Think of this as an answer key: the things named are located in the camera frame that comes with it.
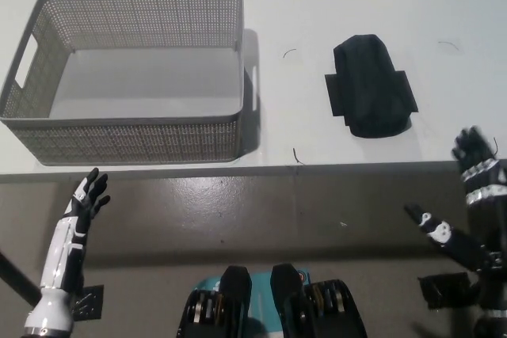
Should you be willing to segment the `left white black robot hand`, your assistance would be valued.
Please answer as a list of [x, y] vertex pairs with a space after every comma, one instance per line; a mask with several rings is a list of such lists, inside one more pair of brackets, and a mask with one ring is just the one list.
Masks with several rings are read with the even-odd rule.
[[110, 201], [104, 194], [107, 181], [108, 175], [94, 168], [74, 190], [56, 223], [40, 280], [42, 289], [76, 294], [83, 286], [83, 264], [91, 222]]

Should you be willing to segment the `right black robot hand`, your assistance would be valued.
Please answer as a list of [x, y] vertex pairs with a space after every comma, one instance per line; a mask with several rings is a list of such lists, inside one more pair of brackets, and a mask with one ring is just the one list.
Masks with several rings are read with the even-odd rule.
[[476, 126], [455, 139], [452, 156], [463, 184], [468, 231], [408, 203], [404, 211], [441, 253], [478, 276], [477, 303], [506, 309], [506, 166]]

